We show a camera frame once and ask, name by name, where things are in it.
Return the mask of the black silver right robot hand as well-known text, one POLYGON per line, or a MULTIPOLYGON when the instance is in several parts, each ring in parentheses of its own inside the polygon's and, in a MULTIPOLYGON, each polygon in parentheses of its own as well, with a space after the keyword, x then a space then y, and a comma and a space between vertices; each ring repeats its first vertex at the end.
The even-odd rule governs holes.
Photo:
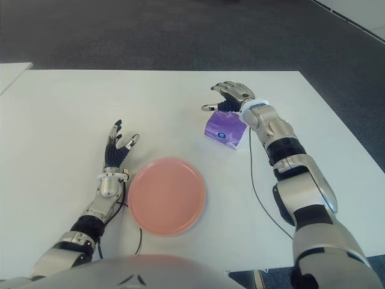
POLYGON ((211 87, 211 90, 218 92, 224 101, 217 104, 202 106, 202 111, 221 111, 239 113, 241 107, 247 101, 255 100, 254 93, 244 84, 238 82, 219 82, 211 87))

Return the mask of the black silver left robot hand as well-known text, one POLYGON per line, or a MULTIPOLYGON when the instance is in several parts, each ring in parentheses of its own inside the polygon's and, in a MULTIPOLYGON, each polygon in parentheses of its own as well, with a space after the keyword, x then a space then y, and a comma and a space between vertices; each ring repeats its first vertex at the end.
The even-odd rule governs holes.
POLYGON ((106 141, 104 168, 119 168, 131 149, 138 143, 140 139, 139 134, 134 134, 126 144, 118 147, 117 143, 122 138, 122 135, 119 134, 121 129, 122 120, 120 119, 116 121, 116 123, 112 126, 106 141))

